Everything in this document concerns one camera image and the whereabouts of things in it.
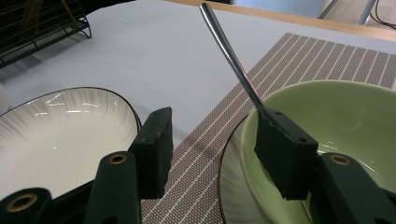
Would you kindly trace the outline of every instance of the plate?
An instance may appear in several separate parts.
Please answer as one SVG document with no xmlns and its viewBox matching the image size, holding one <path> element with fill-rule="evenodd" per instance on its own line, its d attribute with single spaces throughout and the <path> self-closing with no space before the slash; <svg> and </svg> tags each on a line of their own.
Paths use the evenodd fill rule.
<svg viewBox="0 0 396 224">
<path fill-rule="evenodd" d="M 266 97 L 264 103 L 317 139 L 319 153 L 338 152 L 354 158 L 379 187 L 396 192 L 396 92 L 358 82 L 322 80 L 288 86 Z M 257 119 L 253 110 L 241 135 L 247 186 L 273 223 L 307 223 L 300 202 L 281 199 L 253 151 Z"/>
<path fill-rule="evenodd" d="M 268 223 L 250 194 L 242 172 L 241 134 L 242 121 L 228 139 L 219 166 L 219 204 L 223 219 L 228 224 Z"/>
<path fill-rule="evenodd" d="M 94 179 L 99 161 L 127 150 L 140 121 L 121 96 L 96 88 L 57 91 L 0 117 L 0 199 L 26 188 L 56 198 Z"/>
</svg>

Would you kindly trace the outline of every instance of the wooden table edge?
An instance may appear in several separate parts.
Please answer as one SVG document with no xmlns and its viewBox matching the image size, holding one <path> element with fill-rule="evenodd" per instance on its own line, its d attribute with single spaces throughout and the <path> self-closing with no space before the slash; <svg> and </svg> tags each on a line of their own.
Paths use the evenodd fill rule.
<svg viewBox="0 0 396 224">
<path fill-rule="evenodd" d="M 203 0 L 167 0 L 167 1 L 173 3 L 179 3 L 183 5 L 197 6 L 197 7 L 200 6 L 203 2 L 207 2 Z M 228 4 L 222 4 L 216 2 L 207 2 L 207 3 L 209 3 L 210 6 L 212 6 L 214 9 L 217 10 L 229 11 L 233 13 L 255 16 L 269 20 L 284 21 L 288 23 L 301 24 L 301 25 L 316 27 L 320 29 L 338 31 L 353 35 L 362 35 L 362 36 L 396 42 L 396 31 L 392 31 L 392 30 L 349 24 L 340 21 L 325 21 L 321 19 L 268 11 L 258 8 L 240 7 L 240 6 L 228 5 Z"/>
</svg>

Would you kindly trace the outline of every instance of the spoon handle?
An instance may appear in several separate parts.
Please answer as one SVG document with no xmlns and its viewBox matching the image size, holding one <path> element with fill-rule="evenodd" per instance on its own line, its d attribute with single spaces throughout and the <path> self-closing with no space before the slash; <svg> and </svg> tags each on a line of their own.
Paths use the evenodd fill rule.
<svg viewBox="0 0 396 224">
<path fill-rule="evenodd" d="M 216 42 L 219 44 L 221 51 L 223 52 L 225 58 L 227 59 L 230 66 L 233 68 L 236 76 L 239 79 L 239 82 L 242 84 L 244 89 L 247 91 L 247 94 L 253 104 L 257 108 L 264 108 L 261 98 L 257 94 L 256 90 L 253 88 L 250 83 L 247 73 L 245 72 L 242 64 L 239 62 L 235 53 L 233 52 L 233 48 L 228 42 L 226 35 L 221 29 L 218 19 L 216 18 L 215 13 L 213 12 L 211 6 L 207 3 L 203 3 L 200 6 L 201 13 L 205 19 L 207 27 L 209 28 L 212 35 L 215 37 Z"/>
</svg>

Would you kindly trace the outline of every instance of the striped placemat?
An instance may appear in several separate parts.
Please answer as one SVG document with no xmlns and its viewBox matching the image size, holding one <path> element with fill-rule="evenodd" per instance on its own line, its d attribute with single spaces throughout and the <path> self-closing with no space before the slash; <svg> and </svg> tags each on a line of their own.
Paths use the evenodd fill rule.
<svg viewBox="0 0 396 224">
<path fill-rule="evenodd" d="M 355 80 L 392 88 L 396 55 L 301 35 L 285 34 L 248 73 L 261 97 L 290 84 Z M 222 223 L 218 170 L 238 123 L 253 108 L 240 84 L 174 151 L 163 199 L 143 201 L 144 223 Z"/>
</svg>

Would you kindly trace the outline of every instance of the white bowl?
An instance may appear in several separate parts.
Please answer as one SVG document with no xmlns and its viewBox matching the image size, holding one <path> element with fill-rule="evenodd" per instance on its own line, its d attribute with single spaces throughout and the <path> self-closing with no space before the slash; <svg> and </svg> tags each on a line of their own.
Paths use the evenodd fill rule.
<svg viewBox="0 0 396 224">
<path fill-rule="evenodd" d="M 0 200 L 26 188 L 53 198 L 94 179 L 99 161 L 127 150 L 140 122 L 115 92 L 57 91 L 0 117 Z"/>
</svg>

